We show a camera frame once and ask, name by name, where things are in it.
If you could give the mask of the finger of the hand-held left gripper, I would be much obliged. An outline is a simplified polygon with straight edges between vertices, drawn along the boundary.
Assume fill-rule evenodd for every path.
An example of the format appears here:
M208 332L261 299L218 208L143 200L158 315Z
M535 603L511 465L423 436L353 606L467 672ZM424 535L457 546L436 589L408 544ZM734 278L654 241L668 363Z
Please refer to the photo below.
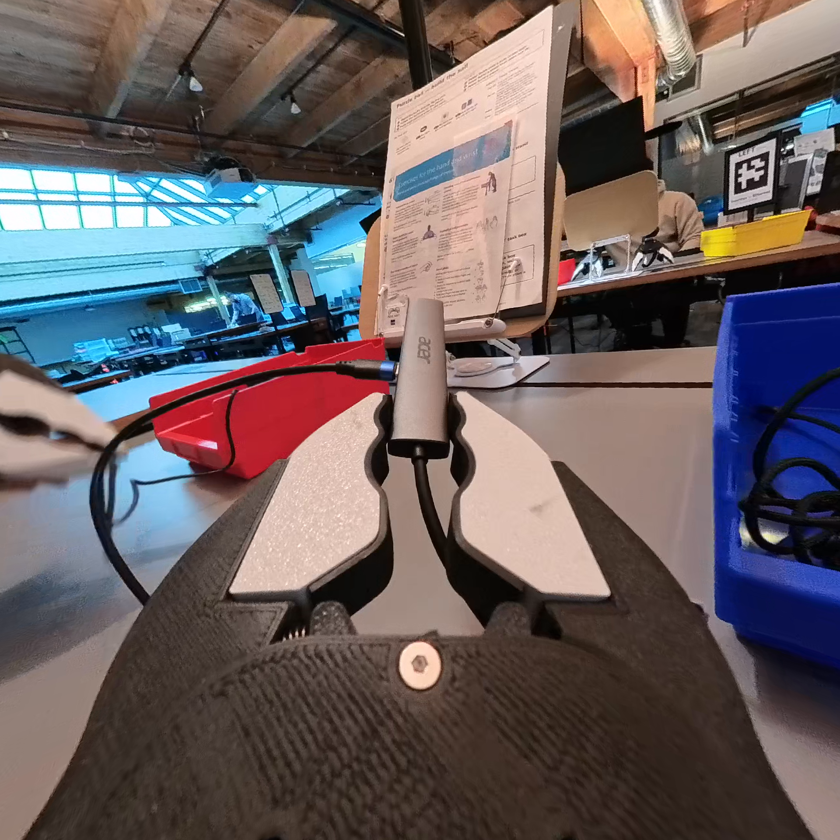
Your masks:
M13 445L1 452L1 489L62 485L88 476L99 452L66 445Z
M1 373L1 426L25 437L103 449L117 431L72 394L15 371Z

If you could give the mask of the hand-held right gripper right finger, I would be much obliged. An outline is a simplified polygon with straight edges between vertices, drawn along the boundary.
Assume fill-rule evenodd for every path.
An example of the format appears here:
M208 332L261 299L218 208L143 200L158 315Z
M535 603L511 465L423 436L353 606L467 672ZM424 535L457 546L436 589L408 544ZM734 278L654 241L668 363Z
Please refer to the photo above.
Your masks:
M612 597L550 457L513 422L466 392L448 429L456 483L448 580L476 617L505 602L538 617L550 603Z

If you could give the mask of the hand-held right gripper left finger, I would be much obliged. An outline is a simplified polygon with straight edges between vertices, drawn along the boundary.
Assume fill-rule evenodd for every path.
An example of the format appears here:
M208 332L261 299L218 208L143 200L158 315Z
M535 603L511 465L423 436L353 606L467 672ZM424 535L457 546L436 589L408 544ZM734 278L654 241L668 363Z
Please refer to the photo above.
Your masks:
M303 616L337 602L351 615L393 572L383 489L392 398L374 393L290 455L255 521L228 589L236 602L290 602Z

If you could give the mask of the red plastic bin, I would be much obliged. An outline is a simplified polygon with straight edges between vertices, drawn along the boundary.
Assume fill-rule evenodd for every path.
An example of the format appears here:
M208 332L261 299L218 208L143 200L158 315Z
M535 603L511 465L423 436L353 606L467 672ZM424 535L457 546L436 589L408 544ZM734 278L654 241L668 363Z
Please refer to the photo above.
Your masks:
M311 346L302 353L270 357L240 371L154 395L150 408L247 373L304 364L385 359L383 339ZM232 391L227 388L155 419L154 434L163 450L204 469L223 468L230 459L226 414ZM230 415L236 460L228 473L243 479L258 476L277 460L287 458L329 420L367 396L388 392L389 385L383 381L356 381L336 374L282 377L238 389Z

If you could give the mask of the black cable blue ring plug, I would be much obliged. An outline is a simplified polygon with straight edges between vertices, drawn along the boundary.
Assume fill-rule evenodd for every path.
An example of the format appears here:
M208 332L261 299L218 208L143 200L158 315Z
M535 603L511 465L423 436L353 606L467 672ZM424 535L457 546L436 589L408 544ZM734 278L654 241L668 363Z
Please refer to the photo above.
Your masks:
M145 414L132 420L117 432L112 441L102 450L96 465L93 467L89 487L89 508L93 528L97 534L102 551L121 582L128 588L136 601L144 606L150 599L150 594L136 578L123 556L119 552L112 538L113 518L112 500L110 497L113 475L110 470L117 450L122 443L150 432L153 421L158 417L179 410L184 406L197 403L202 399L215 396L231 388L234 391L247 386L261 385L282 377L335 374L349 376L356 380L387 382L396 379L396 364L390 361L377 360L346 360L334 363L304 364L269 371L257 371L242 374L230 382L223 382L207 386L194 393L176 397L162 406L152 407Z

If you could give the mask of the grey USB hub dark print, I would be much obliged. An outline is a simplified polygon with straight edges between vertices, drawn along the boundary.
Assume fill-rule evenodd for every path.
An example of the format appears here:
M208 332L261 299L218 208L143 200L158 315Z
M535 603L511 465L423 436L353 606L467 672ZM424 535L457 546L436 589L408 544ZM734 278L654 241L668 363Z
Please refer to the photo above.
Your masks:
M434 550L446 562L447 535L428 476L431 460L449 454L444 306L433 299L408 305L402 337L388 454L409 459L419 508Z

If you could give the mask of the blue plastic bin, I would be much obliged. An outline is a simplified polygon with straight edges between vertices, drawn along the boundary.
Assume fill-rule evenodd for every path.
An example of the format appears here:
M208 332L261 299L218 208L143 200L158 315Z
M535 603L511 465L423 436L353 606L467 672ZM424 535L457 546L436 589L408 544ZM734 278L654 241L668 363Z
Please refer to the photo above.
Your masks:
M712 388L715 605L838 668L839 286L730 297Z

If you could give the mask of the grey desk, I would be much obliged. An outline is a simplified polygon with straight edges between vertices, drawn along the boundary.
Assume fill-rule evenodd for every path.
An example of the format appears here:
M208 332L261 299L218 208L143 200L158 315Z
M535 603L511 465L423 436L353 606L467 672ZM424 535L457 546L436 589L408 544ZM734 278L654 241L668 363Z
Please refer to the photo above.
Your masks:
M565 463L646 542L726 655L764 751L816 838L838 838L838 673L736 638L712 605L713 367L665 351L665 372L608 353L599 387L524 385L476 396ZM153 437L121 463L118 516L131 478L187 472ZM224 476L141 491L117 531L123 557L150 590L248 488ZM392 461L385 492L395 565L384 593L353 619L363 634L477 634L448 585L415 498L413 472ZM22 838L54 790L102 679L139 611L103 559L88 510L88 477L2 490L2 838Z

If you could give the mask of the clear acrylic holder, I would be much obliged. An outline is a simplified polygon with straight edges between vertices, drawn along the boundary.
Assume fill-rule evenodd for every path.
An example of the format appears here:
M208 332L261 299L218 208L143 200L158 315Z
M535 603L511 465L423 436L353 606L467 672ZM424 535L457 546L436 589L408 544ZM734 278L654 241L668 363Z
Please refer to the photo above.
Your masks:
M607 270L604 275L622 275L631 271L631 263L635 253L634 240L631 235L625 234L596 240L590 246L590 253L596 250L608 252L616 263L616 267Z

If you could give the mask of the ceiling projector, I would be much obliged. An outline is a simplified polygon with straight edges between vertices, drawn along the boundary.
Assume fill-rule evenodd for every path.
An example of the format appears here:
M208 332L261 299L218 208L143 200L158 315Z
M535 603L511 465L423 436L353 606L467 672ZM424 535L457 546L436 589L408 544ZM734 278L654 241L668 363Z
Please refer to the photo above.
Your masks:
M241 166L236 159L216 154L203 163L204 192L211 201L240 202L256 186L253 173Z

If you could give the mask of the blue header exercise sheet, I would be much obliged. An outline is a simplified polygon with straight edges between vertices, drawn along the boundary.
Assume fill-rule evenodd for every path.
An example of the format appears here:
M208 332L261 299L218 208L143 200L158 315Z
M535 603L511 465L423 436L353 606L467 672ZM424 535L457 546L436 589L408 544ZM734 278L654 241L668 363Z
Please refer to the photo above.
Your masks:
M448 322L497 312L517 127L509 111L395 175L382 234L388 301L437 300Z

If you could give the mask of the neighbouring wooden table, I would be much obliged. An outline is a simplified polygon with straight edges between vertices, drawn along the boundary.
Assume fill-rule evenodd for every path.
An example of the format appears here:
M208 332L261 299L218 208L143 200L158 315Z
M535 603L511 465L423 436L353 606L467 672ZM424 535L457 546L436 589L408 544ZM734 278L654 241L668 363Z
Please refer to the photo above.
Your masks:
M806 230L801 242L720 259L686 257L672 267L623 280L562 287L545 327L532 335L534 353L559 352L562 330L570 352L586 345L576 322L609 329L615 350L675 349L686 344L691 306L753 292L838 281L837 228Z

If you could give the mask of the yellow plastic bin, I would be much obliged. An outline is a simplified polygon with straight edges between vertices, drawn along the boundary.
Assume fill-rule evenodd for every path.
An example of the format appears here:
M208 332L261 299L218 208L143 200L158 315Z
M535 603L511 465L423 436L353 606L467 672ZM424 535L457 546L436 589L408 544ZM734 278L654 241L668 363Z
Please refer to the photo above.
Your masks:
M801 243L812 209L777 214L748 223L704 231L700 250L709 259L746 256Z

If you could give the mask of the black framed marker sign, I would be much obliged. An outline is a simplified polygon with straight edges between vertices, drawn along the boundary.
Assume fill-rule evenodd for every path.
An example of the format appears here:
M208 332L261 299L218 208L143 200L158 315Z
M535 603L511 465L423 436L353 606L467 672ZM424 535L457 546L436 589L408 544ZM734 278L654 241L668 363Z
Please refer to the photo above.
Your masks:
M780 190L780 131L730 148L724 156L724 214L753 214L757 207L777 203Z

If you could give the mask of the black ceiling pole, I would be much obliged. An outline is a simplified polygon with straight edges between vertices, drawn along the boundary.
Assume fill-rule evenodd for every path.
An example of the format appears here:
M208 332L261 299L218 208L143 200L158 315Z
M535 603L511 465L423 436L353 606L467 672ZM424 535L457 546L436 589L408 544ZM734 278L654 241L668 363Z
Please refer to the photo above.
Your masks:
M434 79L432 57L427 42L425 12L421 1L399 1L409 74L413 90L424 88Z

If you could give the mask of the silver air duct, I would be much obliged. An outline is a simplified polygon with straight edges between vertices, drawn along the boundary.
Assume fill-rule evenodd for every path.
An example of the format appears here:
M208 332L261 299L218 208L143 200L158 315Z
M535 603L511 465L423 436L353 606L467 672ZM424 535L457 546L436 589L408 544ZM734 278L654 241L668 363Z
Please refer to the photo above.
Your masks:
M697 65L684 4L682 1L642 1L641 4L665 62L658 72L657 89L671 89Z

